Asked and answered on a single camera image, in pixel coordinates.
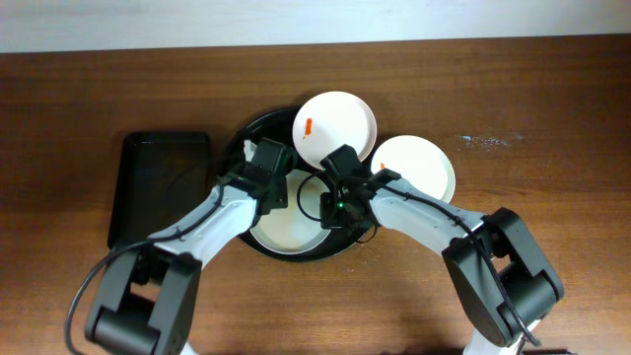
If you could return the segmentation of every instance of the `white paper plate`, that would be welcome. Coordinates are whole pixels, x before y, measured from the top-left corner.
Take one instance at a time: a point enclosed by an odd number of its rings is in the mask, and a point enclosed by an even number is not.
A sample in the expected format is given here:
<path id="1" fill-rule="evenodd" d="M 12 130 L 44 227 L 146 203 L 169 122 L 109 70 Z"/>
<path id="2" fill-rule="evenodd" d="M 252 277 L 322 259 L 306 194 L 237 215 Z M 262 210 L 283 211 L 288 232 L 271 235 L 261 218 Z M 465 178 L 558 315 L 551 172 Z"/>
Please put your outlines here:
<path id="1" fill-rule="evenodd" d="M 311 133 L 308 132 L 311 120 Z M 353 147 L 364 161 L 377 139 L 377 123 L 371 109 L 360 98 L 343 92 L 317 95 L 304 104 L 294 120 L 294 145 L 309 165 L 319 162 L 344 144 Z"/>
<path id="2" fill-rule="evenodd" d="M 388 139 L 373 157 L 371 171 L 382 167 L 401 174 L 417 189 L 445 202 L 456 191 L 456 174 L 447 155 L 421 137 L 403 135 Z"/>
<path id="3" fill-rule="evenodd" d="M 317 247 L 330 233 L 322 229 L 319 222 L 305 217 L 298 208 L 298 186 L 309 175 L 299 170 L 288 173 L 287 208 L 273 209 L 249 230 L 262 246 L 279 253 L 295 254 Z M 303 208 L 316 218 L 319 218 L 319 196 L 323 192 L 328 192 L 328 187 L 317 177 L 312 177 L 301 192 Z"/>

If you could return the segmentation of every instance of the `white wall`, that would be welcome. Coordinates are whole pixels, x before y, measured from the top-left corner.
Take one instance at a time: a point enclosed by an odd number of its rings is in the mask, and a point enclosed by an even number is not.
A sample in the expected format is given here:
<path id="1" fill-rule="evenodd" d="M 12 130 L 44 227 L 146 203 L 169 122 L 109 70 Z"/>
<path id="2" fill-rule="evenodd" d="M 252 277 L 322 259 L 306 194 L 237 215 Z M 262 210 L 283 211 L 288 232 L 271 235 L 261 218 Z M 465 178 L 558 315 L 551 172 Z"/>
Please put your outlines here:
<path id="1" fill-rule="evenodd" d="M 0 52 L 631 32 L 631 0 L 0 0 Z"/>

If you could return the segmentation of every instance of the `white bowl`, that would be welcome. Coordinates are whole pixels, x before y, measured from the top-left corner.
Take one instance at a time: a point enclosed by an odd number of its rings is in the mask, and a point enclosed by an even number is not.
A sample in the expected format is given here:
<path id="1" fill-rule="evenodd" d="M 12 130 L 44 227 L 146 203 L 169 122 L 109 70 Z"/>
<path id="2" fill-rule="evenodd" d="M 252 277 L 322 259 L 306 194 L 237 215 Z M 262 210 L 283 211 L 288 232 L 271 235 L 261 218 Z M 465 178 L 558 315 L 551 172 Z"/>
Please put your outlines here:
<path id="1" fill-rule="evenodd" d="M 298 186 L 309 175 L 300 170 L 288 173 L 287 208 L 273 209 L 249 230 L 265 248 L 283 254 L 297 254 L 317 247 L 331 232 L 322 229 L 319 222 L 305 217 L 298 208 Z M 319 196 L 323 192 L 328 192 L 328 187 L 317 177 L 312 177 L 301 191 L 303 208 L 313 217 L 319 218 Z"/>
<path id="2" fill-rule="evenodd" d="M 307 126 L 311 120 L 311 134 Z M 304 104 L 293 128 L 294 145 L 309 165 L 322 170 L 319 162 L 344 144 L 353 147 L 360 161 L 373 150 L 377 122 L 360 98 L 343 92 L 317 95 Z"/>
<path id="3" fill-rule="evenodd" d="M 376 174 L 383 167 L 401 174 L 428 195 L 450 202 L 456 191 L 456 174 L 447 155 L 421 137 L 402 135 L 382 144 L 371 162 Z"/>

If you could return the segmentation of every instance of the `wooden table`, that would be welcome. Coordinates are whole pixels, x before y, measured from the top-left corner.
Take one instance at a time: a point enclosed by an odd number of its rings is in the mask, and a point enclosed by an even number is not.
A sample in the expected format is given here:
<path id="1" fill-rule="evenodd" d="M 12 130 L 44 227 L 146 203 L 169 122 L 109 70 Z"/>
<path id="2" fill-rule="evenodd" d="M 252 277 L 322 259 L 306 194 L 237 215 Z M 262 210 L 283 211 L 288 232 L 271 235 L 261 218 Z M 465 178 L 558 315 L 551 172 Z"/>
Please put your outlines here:
<path id="1" fill-rule="evenodd" d="M 631 345 L 631 35 L 0 56 L 0 349 L 65 353 L 69 302 L 105 245 L 123 136 L 207 131 L 214 153 L 274 107 L 330 90 L 374 110 L 380 142 L 425 137 L 453 204 L 516 210 L 566 289 L 546 348 Z M 94 295 L 76 316 L 82 336 Z M 396 232 L 284 263 L 230 242 L 206 267 L 204 354 L 431 354 L 473 330 L 440 257 Z"/>

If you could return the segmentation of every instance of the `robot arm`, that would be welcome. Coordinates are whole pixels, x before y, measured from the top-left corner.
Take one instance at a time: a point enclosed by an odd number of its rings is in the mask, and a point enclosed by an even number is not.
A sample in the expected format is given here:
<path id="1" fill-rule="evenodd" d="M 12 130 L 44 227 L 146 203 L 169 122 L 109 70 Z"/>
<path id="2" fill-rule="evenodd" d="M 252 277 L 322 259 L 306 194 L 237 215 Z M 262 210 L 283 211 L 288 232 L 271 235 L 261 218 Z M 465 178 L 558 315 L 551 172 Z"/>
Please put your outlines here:
<path id="1" fill-rule="evenodd" d="M 261 215 L 287 207 L 285 174 L 296 157 L 282 144 L 261 140 L 251 161 L 219 177 L 202 204 L 152 234 L 149 240 L 156 242 L 150 248 L 110 262 L 88 315 L 86 338 L 113 353 L 194 354 L 186 339 L 201 270 Z M 161 286 L 155 302 L 130 288 L 150 281 Z"/>
<path id="2" fill-rule="evenodd" d="M 556 272 L 513 211 L 501 208 L 485 216 L 433 198 L 389 170 L 370 176 L 348 146 L 320 163 L 342 191 L 341 196 L 321 199 L 324 227 L 369 220 L 443 257 L 476 328 L 466 354 L 515 353 L 523 330 L 534 327 L 563 298 Z M 505 256 L 510 263 L 498 272 L 491 257 Z"/>

